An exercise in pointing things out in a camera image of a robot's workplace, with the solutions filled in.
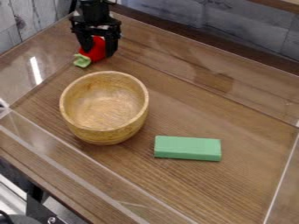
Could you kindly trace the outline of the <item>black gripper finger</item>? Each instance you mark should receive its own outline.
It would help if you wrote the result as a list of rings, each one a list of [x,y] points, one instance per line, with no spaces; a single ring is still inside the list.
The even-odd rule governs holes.
[[[86,30],[75,31],[78,41],[80,43],[82,49],[88,53],[94,47],[93,32]]]
[[[122,38],[122,32],[119,30],[107,31],[106,39],[106,55],[113,57],[118,50],[118,41]]]

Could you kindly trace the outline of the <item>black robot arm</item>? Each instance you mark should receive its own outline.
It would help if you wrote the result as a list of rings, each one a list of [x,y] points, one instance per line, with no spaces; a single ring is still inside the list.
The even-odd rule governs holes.
[[[102,37],[109,58],[118,51],[118,41],[122,38],[122,21],[110,14],[110,6],[114,4],[110,0],[79,0],[80,14],[70,17],[71,31],[84,52],[91,52],[97,45],[95,37]]]

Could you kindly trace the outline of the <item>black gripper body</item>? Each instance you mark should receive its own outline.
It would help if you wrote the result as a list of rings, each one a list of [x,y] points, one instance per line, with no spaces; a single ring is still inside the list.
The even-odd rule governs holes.
[[[70,18],[71,32],[78,38],[90,37],[93,35],[105,37],[110,33],[119,39],[122,37],[122,22],[109,17],[101,23],[88,23],[83,16],[72,16]]]

